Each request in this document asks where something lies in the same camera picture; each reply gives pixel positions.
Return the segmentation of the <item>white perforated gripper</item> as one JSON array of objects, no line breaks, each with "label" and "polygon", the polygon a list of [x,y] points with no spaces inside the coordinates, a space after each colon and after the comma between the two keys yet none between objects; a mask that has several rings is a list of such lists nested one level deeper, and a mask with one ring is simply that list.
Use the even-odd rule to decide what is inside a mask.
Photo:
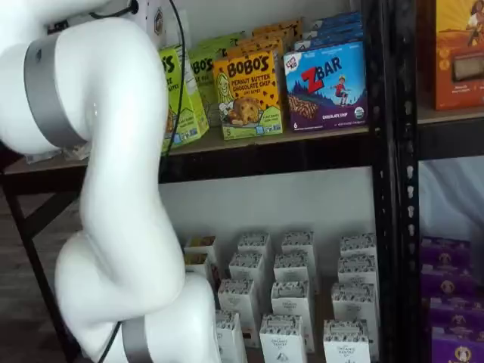
[{"label": "white perforated gripper", "polygon": [[138,12],[134,21],[149,36],[156,47],[179,45],[180,28],[173,7],[168,0],[137,0]]}]

